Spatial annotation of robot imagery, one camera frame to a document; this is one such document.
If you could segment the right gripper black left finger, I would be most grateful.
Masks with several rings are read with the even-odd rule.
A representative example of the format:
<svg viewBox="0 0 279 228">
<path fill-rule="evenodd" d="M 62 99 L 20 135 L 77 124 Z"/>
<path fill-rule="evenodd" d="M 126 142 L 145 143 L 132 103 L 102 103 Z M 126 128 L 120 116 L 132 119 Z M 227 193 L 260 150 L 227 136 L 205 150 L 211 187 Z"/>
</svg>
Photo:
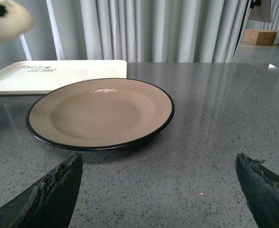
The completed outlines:
<svg viewBox="0 0 279 228">
<path fill-rule="evenodd" d="M 69 227 L 82 173 L 82 156 L 73 154 L 0 207 L 0 228 Z"/>
</svg>

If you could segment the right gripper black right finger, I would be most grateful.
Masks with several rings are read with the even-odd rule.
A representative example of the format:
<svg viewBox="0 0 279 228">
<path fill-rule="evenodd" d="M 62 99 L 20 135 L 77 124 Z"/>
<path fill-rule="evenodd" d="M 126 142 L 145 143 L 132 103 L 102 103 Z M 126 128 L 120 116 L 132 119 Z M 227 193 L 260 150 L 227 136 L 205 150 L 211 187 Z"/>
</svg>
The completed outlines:
<svg viewBox="0 0 279 228">
<path fill-rule="evenodd" d="M 279 176 L 265 168 L 263 162 L 239 153 L 235 169 L 257 226 L 279 228 Z"/>
</svg>

